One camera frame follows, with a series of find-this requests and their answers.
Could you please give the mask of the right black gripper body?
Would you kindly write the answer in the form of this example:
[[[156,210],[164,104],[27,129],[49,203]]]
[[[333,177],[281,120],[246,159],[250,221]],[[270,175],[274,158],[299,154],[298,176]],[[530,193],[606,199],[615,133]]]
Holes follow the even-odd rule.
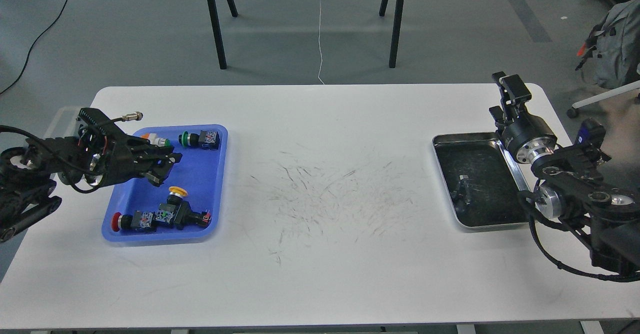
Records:
[[[521,165],[532,165],[538,159],[553,154],[557,136],[548,124],[532,114],[521,114],[506,125],[502,144],[510,156]]]

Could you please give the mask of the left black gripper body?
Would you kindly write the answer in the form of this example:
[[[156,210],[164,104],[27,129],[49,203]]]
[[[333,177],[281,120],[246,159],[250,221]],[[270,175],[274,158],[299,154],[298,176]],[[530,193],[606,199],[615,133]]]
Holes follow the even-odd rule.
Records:
[[[148,170],[144,158],[149,144],[139,136],[107,139],[101,154],[91,159],[90,168],[97,174],[90,176],[90,186],[102,188],[143,177]]]

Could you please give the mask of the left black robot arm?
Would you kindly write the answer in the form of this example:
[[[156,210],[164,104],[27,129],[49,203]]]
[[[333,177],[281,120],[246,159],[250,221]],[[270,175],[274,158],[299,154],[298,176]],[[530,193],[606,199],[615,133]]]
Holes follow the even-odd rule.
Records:
[[[112,120],[81,124],[77,135],[39,138],[17,127],[2,133],[25,137],[25,146],[1,154],[1,241],[7,242],[57,211],[54,176],[82,194],[145,178],[158,187],[182,159],[173,146],[124,133]]]

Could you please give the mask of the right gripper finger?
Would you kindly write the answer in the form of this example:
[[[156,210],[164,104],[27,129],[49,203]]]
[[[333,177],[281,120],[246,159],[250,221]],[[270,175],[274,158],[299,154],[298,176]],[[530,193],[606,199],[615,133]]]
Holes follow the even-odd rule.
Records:
[[[507,75],[503,71],[491,75],[502,96],[500,106],[505,113],[506,125],[512,124],[528,109],[525,103],[532,99],[531,91],[518,74]]]
[[[503,111],[502,106],[492,106],[492,107],[489,107],[489,113],[491,117],[494,119],[494,126],[496,127],[496,135],[498,135],[499,137],[502,137],[506,128],[505,111]]]

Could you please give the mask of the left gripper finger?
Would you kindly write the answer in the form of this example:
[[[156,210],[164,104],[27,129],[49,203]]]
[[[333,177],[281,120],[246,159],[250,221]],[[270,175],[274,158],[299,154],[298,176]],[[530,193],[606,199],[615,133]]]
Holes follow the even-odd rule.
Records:
[[[131,144],[131,156],[134,165],[162,165],[180,163],[183,154],[175,152],[173,145],[156,145],[149,141],[137,141]]]
[[[154,164],[140,167],[140,175],[148,183],[159,188],[165,183],[173,169],[173,164]]]

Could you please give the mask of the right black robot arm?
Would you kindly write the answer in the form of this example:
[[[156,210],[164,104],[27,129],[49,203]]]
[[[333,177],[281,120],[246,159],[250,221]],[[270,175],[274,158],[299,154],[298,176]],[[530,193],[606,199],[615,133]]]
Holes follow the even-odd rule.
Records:
[[[532,94],[521,77],[499,71],[492,75],[500,106],[489,109],[496,133],[510,156],[529,165],[537,182],[517,198],[528,219],[535,245],[559,270],[617,283],[639,280],[639,193],[604,181],[599,165],[610,160],[602,151],[605,128],[585,119],[569,146],[560,146],[550,126],[526,107]],[[573,234],[589,250],[592,274],[568,266],[542,246],[536,224]]]

